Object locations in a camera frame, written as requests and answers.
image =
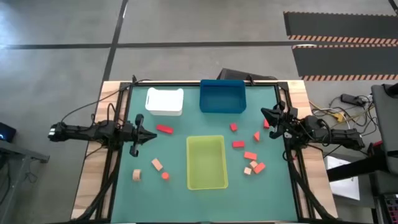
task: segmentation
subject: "green table surface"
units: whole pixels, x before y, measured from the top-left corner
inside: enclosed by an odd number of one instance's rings
[[[250,222],[297,221],[292,185],[287,163],[282,158],[282,138],[269,138],[263,128],[262,107],[271,108],[277,100],[273,86],[247,86],[247,108],[241,114],[202,113],[199,108],[200,88],[184,90],[181,116],[154,116],[145,109],[149,87],[132,89],[129,120],[144,115],[144,127],[157,133],[157,138],[139,146],[139,156],[129,154],[131,143],[123,147],[112,223],[124,222]],[[176,90],[177,87],[156,87]],[[229,124],[236,123],[233,133]],[[172,135],[156,130],[163,124],[174,128]],[[261,140],[253,134],[260,131]],[[224,136],[229,185],[226,189],[188,190],[187,137]],[[244,149],[233,149],[232,142],[244,140]],[[250,160],[245,151],[257,153],[257,161],[267,166],[260,174],[244,175]],[[151,161],[158,158],[170,174],[161,178]],[[141,170],[141,181],[132,181],[132,171]]]

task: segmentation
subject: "wooden board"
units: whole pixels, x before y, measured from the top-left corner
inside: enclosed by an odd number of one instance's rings
[[[176,82],[183,83],[191,81],[164,81],[164,83],[176,83]],[[279,81],[257,81],[257,82],[288,82],[290,99],[292,101],[293,106],[298,108],[298,118],[304,118],[307,115],[311,114],[310,103],[308,101],[307,91],[305,89],[303,81],[279,80]],[[120,83],[121,82],[119,81],[104,82],[100,98],[102,99],[117,91],[119,89]],[[116,105],[117,98],[118,95],[115,94],[114,96],[111,96],[106,100],[101,101],[98,104],[98,109],[96,112],[96,121],[101,121],[106,119],[106,108],[108,104],[113,103],[114,105]],[[123,98],[124,102],[122,103],[121,112],[124,112],[126,106],[125,102],[126,98],[127,97]],[[91,151],[94,151],[95,149],[99,148],[99,146],[100,145],[96,142],[90,142],[86,153],[88,154]],[[325,164],[323,163],[322,153],[317,149],[308,147],[303,150],[303,157],[304,157],[305,169],[307,171],[307,177],[311,191],[314,193],[314,195],[317,197],[320,203],[326,208],[326,210],[334,217],[337,217],[336,206],[330,190]],[[105,159],[106,159],[106,149],[101,149],[98,152],[92,154],[89,158],[87,158],[85,163],[83,164],[83,170],[81,172],[80,183],[76,193],[76,198],[71,218],[77,218],[79,215],[81,215],[98,193],[101,185]],[[107,193],[106,200],[104,203],[104,210],[103,210],[104,217],[107,215],[108,211],[109,192]],[[300,191],[300,201],[302,204],[303,215],[304,217],[308,217],[305,197],[302,191]]]

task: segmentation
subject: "white plastic container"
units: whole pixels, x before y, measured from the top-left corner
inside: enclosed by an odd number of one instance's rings
[[[149,88],[145,109],[151,114],[157,116],[180,116],[182,114],[182,105],[184,91],[178,90],[157,90]]]

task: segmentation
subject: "desk leg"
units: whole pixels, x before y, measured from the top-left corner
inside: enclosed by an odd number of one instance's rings
[[[372,156],[347,165],[328,169],[329,182],[343,180],[362,174],[372,173],[376,170],[388,171],[386,158],[384,156]]]

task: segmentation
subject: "translucent green container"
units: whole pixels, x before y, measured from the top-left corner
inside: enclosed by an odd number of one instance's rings
[[[224,136],[187,138],[188,189],[225,189],[228,187]]]

